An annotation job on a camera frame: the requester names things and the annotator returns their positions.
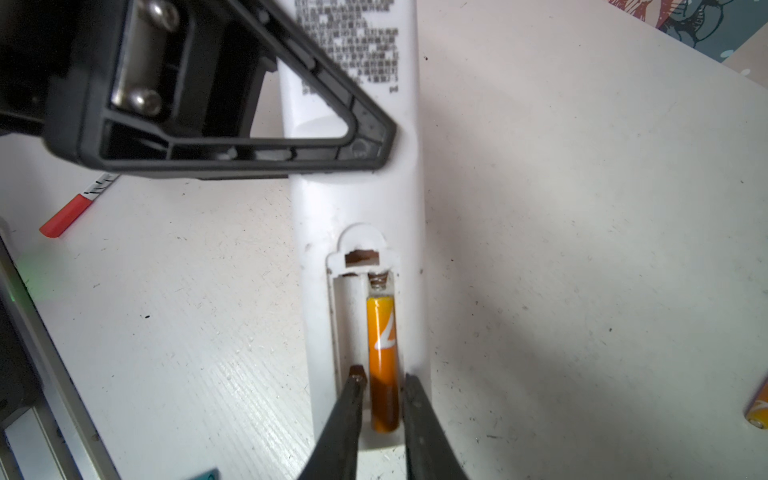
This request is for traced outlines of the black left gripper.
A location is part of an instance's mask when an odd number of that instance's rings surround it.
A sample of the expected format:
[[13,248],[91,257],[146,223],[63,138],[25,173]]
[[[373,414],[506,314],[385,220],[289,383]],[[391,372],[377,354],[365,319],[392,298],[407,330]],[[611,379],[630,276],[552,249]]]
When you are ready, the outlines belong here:
[[1,133],[39,135],[50,79],[69,66],[76,1],[1,3]]

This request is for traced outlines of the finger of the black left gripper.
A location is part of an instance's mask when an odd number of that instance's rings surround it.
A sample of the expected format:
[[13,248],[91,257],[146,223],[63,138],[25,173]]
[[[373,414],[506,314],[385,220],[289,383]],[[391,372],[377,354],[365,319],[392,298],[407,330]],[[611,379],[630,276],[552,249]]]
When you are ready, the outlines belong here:
[[[288,67],[340,117],[331,138],[254,138],[264,77]],[[260,179],[382,168],[395,122],[273,1],[87,1],[52,78],[44,142],[84,167]]]

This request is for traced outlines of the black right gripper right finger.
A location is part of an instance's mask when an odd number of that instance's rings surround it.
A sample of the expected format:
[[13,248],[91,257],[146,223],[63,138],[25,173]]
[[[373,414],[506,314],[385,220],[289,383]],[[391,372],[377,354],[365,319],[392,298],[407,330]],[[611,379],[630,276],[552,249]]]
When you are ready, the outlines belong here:
[[467,480],[418,377],[406,375],[403,396],[407,478]]

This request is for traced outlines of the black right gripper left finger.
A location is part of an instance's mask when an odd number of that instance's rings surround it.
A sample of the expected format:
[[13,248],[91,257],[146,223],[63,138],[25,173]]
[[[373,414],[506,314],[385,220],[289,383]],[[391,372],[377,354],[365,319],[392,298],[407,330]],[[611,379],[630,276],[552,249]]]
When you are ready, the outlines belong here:
[[367,376],[361,365],[350,368],[316,446],[298,479],[356,478]]

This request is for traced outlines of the orange battery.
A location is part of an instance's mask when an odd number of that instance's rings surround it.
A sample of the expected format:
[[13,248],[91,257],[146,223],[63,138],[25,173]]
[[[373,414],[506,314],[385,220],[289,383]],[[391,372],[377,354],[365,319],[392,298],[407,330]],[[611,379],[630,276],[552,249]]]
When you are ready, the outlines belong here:
[[378,433],[394,432],[400,422],[398,345],[392,295],[366,300],[371,424]]
[[751,404],[745,412],[746,421],[760,430],[768,428],[768,382],[765,381],[758,389]]

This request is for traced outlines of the white remote control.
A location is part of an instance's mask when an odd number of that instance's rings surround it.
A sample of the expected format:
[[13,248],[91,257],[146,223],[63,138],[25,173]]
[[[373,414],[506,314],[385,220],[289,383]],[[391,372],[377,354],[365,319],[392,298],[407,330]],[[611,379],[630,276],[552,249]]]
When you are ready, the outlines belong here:
[[430,382],[426,223],[412,1],[286,1],[284,10],[397,124],[375,171],[294,175],[314,429],[321,432],[354,365],[392,351],[399,377]]

